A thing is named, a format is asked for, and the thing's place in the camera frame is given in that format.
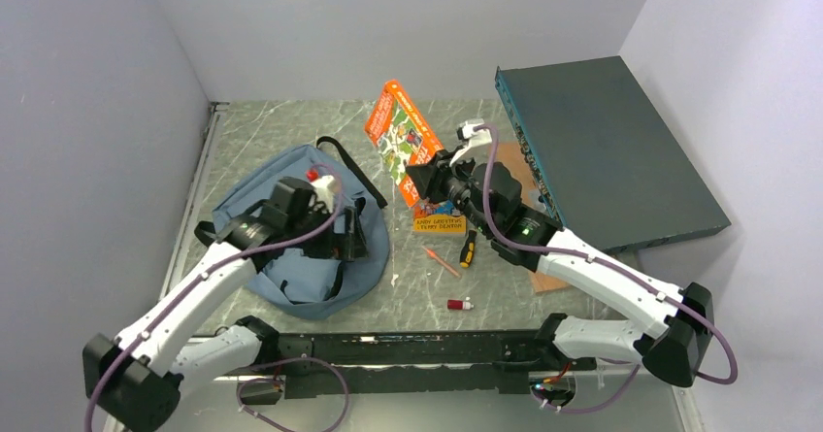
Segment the orange green Treehouse book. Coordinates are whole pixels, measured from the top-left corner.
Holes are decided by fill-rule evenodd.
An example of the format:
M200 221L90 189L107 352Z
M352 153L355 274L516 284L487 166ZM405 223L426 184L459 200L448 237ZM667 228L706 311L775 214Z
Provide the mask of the orange green Treehouse book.
M407 168L427 163L444 146L398 81L385 83L364 130L404 202L415 207L420 196Z

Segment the blue student backpack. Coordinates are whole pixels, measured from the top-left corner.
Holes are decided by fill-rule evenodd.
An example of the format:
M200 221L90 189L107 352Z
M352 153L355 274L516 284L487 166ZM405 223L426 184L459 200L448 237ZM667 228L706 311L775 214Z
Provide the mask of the blue student backpack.
M361 214L369 255L352 262L308 257L308 240L289 249L255 254L257 273L247 287L281 311L303 319L325 319L368 294L389 260L390 241L383 220L387 201L343 146L323 136L314 145L284 150L236 183L197 223L194 235L210 246L227 241L239 250L303 236L330 215L313 203L306 171L336 177L343 207L365 198Z

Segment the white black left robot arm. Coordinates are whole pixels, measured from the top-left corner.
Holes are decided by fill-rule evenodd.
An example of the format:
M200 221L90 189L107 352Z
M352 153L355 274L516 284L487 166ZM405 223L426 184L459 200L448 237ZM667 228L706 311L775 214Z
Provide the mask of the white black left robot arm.
M131 431L156 431L182 398L236 369L256 374L287 363L280 333L246 316L197 346L196 329L235 290L289 249L310 257L354 260L366 254L357 209L344 202L339 175L307 182L284 177L271 196L220 230L205 255L144 316L82 350L87 406L83 430L101 409Z

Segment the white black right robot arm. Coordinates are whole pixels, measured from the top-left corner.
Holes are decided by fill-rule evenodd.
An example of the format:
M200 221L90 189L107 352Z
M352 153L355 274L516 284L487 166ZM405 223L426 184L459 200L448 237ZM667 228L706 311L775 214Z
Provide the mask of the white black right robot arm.
M638 363L657 379L690 387L713 338L712 295L639 272L582 241L571 229L521 200L522 186L500 162L453 162L441 150L406 169L420 198L449 201L507 262L550 275L624 316L623 321L552 314L535 355L547 369L579 358Z

